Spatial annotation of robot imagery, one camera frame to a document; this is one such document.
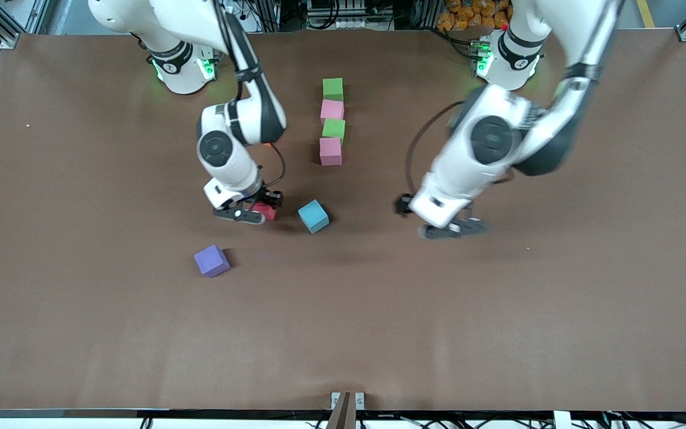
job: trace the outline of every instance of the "table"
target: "table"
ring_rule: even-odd
[[[194,125],[235,93],[155,80],[130,36],[22,36],[0,57],[0,408],[686,409],[686,44],[622,30],[569,163],[477,200],[492,231],[417,237],[404,155],[481,85],[430,33],[252,36],[288,114],[277,222],[213,217]],[[547,105],[554,40],[522,90]],[[321,81],[344,165],[317,163]],[[416,177],[443,145],[429,131]],[[267,178],[268,147],[251,154]],[[316,235],[311,199],[333,222]],[[234,268],[202,277],[217,244]]]

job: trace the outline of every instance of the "foam cube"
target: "foam cube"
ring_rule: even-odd
[[[266,220],[275,220],[277,218],[277,209],[266,203],[256,203],[253,206],[253,211],[264,215]]]
[[[223,250],[216,246],[207,247],[195,253],[195,261],[201,269],[201,274],[206,277],[216,277],[231,268]]]
[[[322,98],[343,101],[343,78],[322,79]]]
[[[325,213],[319,201],[314,200],[300,207],[298,214],[311,234],[316,234],[317,231],[330,225],[330,218],[327,217],[327,213]]]
[[[319,139],[319,160],[324,166],[340,166],[343,164],[343,153],[341,150],[341,139],[339,138],[320,138]]]
[[[345,135],[345,120],[342,119],[325,119],[325,125],[322,127],[322,136],[324,138],[339,138],[343,144],[343,136]]]
[[[319,114],[319,118],[322,120],[322,124],[324,124],[325,119],[343,119],[343,111],[345,111],[343,101],[322,100],[322,112]]]

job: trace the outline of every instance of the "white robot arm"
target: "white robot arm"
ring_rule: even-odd
[[[245,147],[259,143],[274,147],[284,133],[286,117],[236,17],[225,14],[217,0],[88,2],[93,15],[103,25],[116,32],[133,33],[141,39],[153,56],[158,75],[161,69],[164,73],[177,71],[162,79],[174,92],[194,92],[207,83],[194,72],[185,73],[195,68],[182,62],[183,58],[191,57],[183,52],[192,51],[193,46],[209,46],[229,54],[236,70],[237,96],[225,104],[205,108],[198,121],[198,158],[212,177],[204,192],[217,217],[255,225],[263,223],[264,215],[253,211],[255,203],[279,207],[282,194],[267,189],[272,183],[264,183],[259,167]],[[174,64],[177,70],[169,67],[174,60],[158,64],[162,57],[158,49],[168,49],[166,54],[179,52],[174,57],[163,56],[182,58]],[[179,81],[186,81],[187,91],[178,90]],[[240,100],[243,85],[250,97]],[[247,209],[243,207],[245,204],[249,204]]]
[[[623,0],[515,0],[506,32],[485,44],[479,76],[489,85],[473,91],[450,125],[450,136],[413,197],[402,195],[397,213],[415,212],[428,225],[427,239],[462,237],[487,230],[463,209],[514,167],[528,176],[554,171],[575,139],[586,101],[598,82]],[[550,108],[510,91],[533,74],[550,27],[566,54],[566,75]]]
[[[148,0],[88,0],[88,5],[102,26],[131,33],[143,43],[158,79],[172,92],[191,94],[214,79],[212,47],[187,43],[164,30]]]

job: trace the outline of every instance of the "orange bag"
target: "orange bag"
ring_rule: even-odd
[[[473,17],[467,22],[468,27],[476,27],[481,24],[481,15],[474,14]]]
[[[460,19],[462,21],[469,21],[471,17],[473,17],[473,15],[473,8],[463,7],[460,8],[459,11],[457,11],[457,19]]]
[[[446,8],[449,9],[449,12],[453,14],[457,13],[462,7],[461,0],[444,0],[444,3],[446,3]]]
[[[473,12],[483,16],[493,16],[496,12],[496,2],[494,0],[473,0]]]
[[[444,12],[438,16],[438,21],[436,21],[436,28],[441,32],[448,32],[454,27],[454,14],[449,12]]]
[[[509,24],[509,21],[507,21],[507,14],[504,12],[496,12],[496,14],[494,14],[494,27],[501,28],[505,24]]]

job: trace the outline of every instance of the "blue cube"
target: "blue cube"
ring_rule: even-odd
[[[311,231],[311,234],[315,234],[316,231],[330,224],[330,218],[327,217],[327,213],[325,213],[319,201],[316,200],[300,207],[298,214],[303,223],[305,223],[305,227]]]
[[[216,246],[207,247],[195,253],[195,261],[201,269],[201,274],[206,277],[216,277],[230,268],[223,250]]]

